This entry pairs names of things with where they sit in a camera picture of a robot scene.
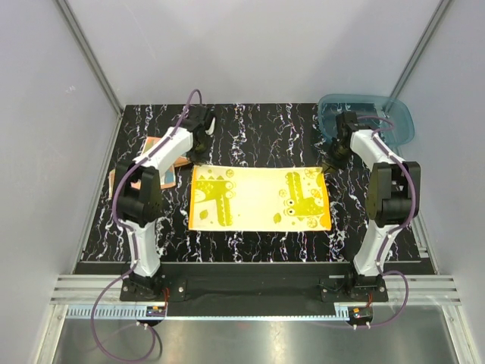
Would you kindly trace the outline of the yellow crocodile towel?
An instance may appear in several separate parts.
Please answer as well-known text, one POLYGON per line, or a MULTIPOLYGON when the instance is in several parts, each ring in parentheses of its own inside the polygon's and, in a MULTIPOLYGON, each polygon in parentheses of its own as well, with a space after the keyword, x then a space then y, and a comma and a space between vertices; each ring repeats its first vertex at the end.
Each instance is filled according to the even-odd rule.
POLYGON ((188 227, 224 232, 329 231, 330 202, 322 169, 195 166, 188 227))

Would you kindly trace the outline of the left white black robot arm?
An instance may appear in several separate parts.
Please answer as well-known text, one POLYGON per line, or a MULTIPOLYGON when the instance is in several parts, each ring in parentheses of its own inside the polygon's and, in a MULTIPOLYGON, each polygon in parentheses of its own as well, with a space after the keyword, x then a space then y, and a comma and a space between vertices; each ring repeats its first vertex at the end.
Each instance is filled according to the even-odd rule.
POLYGON ((124 229, 129 242, 130 269, 123 275, 127 290, 147 300, 163 293, 161 261, 157 254, 155 227, 162 216, 161 178, 178 158, 195 161, 208 148, 216 115, 198 105, 185 111, 166 134, 139 157, 115 168, 112 195, 113 222, 124 229))

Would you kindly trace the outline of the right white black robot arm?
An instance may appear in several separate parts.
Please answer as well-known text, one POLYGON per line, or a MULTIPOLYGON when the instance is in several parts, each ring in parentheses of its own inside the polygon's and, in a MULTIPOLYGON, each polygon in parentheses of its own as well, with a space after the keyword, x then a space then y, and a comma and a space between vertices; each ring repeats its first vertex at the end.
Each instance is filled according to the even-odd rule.
POLYGON ((336 136, 323 163, 323 173, 329 174, 344 169, 351 155, 357 155, 370 171, 365 201, 368 229, 339 289, 356 301, 386 290, 383 267, 387 254, 419 210, 421 166, 405 161, 382 141, 380 132, 392 130, 394 124, 386 118, 375 119, 388 126, 374 129, 353 111, 338 114, 336 136))

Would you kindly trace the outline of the orange blue patterned towel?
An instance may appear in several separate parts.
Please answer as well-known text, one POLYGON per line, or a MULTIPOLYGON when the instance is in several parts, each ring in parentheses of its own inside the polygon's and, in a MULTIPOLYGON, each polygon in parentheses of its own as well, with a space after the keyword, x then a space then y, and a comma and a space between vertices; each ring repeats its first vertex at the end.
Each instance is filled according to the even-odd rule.
MULTIPOLYGON (((159 140, 160 138, 155 136, 146 137, 145 142, 143 143, 142 153, 145 153, 150 148, 152 148, 159 140)), ((191 164, 191 161, 186 156, 182 155, 178 157, 175 163, 166 170, 166 172, 164 173, 164 176, 160 178, 160 181, 161 181, 160 188, 163 190, 163 189, 174 187, 176 184, 175 169, 189 164, 191 164)), ((114 195, 114 178, 115 178, 115 170, 113 169, 108 174, 108 200, 112 200, 112 197, 114 195)))

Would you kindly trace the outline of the blue transparent plastic bin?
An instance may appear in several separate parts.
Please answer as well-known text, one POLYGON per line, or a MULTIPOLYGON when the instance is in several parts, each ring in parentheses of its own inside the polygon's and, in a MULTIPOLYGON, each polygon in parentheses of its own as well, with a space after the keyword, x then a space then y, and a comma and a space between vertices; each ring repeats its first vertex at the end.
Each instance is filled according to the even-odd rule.
POLYGON ((390 148, 409 143, 415 135, 414 123, 408 107, 398 99, 386 96, 329 94, 318 102, 318 123, 324 139, 331 141, 337 135, 336 116, 343 111, 353 111, 363 117, 363 123, 375 129, 390 126, 380 118, 394 124, 392 130, 380 132, 380 138, 390 148))

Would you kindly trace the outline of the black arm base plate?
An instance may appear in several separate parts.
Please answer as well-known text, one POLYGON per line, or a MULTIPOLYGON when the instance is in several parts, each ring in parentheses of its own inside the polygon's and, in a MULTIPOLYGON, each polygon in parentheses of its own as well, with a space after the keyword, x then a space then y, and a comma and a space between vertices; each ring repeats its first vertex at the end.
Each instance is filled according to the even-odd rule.
POLYGON ((203 294, 263 293, 281 295, 284 290, 307 295, 319 291, 337 293, 343 279, 351 270, 348 262, 283 262, 283 263, 176 263, 161 265, 163 290, 158 296, 140 295, 127 290, 127 281, 122 287, 128 291, 128 300, 144 298, 153 301, 167 297, 182 284, 193 291, 197 298, 203 294))

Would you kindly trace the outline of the right aluminium frame post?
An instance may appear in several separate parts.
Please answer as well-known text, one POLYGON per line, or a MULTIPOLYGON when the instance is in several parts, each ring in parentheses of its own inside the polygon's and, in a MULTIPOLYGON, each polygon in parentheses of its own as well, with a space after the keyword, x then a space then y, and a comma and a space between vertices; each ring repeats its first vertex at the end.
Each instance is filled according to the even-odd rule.
POLYGON ((454 4, 453 0, 439 0, 434 9, 426 27, 424 28, 419 40, 413 48, 398 80, 396 81, 389 97, 393 99, 399 98, 406 84, 410 81, 412 74, 418 66, 422 56, 430 45, 434 35, 437 33, 440 24, 446 18, 450 8, 454 4))

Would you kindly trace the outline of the aluminium frame post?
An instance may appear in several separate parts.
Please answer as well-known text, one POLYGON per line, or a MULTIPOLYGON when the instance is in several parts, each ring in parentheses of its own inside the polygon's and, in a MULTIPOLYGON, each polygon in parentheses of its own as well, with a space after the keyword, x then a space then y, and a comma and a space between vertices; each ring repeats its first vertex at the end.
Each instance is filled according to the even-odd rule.
POLYGON ((113 87, 111 86, 104 70, 102 69, 99 60, 97 59, 89 40, 81 27, 77 16, 75 15, 69 1, 66 0, 53 0, 54 5, 58 9, 61 17, 67 25, 75 43, 80 49, 86 63, 88 64, 94 78, 98 82, 102 92, 108 100, 111 108, 115 114, 120 117, 124 111, 119 98, 117 97, 113 87))
POLYGON ((430 45, 434 35, 437 33, 440 24, 446 18, 450 8, 454 4, 453 0, 439 0, 434 9, 426 27, 424 28, 419 40, 413 48, 398 80, 396 81, 389 97, 393 99, 399 98, 406 84, 410 81, 412 74, 418 66, 422 56, 430 45))

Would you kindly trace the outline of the left aluminium frame post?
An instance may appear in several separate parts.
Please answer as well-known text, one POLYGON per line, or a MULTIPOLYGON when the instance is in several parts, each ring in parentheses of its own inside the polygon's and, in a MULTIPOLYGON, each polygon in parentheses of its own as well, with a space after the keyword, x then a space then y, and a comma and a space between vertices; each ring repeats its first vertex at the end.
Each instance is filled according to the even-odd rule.
POLYGON ((81 27, 77 16, 75 15, 69 1, 66 0, 53 0, 54 5, 58 9, 61 17, 67 25, 75 43, 80 49, 86 63, 88 64, 94 78, 98 82, 102 92, 108 100, 111 108, 115 114, 120 117, 124 111, 119 98, 117 97, 113 87, 111 86, 104 70, 102 69, 99 60, 97 59, 89 40, 81 27))

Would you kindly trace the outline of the aluminium rail with slots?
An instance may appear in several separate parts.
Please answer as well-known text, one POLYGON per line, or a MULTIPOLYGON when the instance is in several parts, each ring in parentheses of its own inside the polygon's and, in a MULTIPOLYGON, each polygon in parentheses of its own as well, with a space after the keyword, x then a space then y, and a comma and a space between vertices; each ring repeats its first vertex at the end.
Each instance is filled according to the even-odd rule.
POLYGON ((396 275, 385 279, 386 288, 362 301, 319 291, 316 294, 263 293, 203 294, 197 298, 187 284, 176 287, 167 297, 149 301, 128 300, 128 291, 116 283, 104 292, 108 276, 62 275, 50 299, 52 305, 65 305, 67 316, 75 319, 136 319, 139 321, 311 321, 349 320, 355 309, 370 306, 458 306, 461 300, 448 276, 396 275))

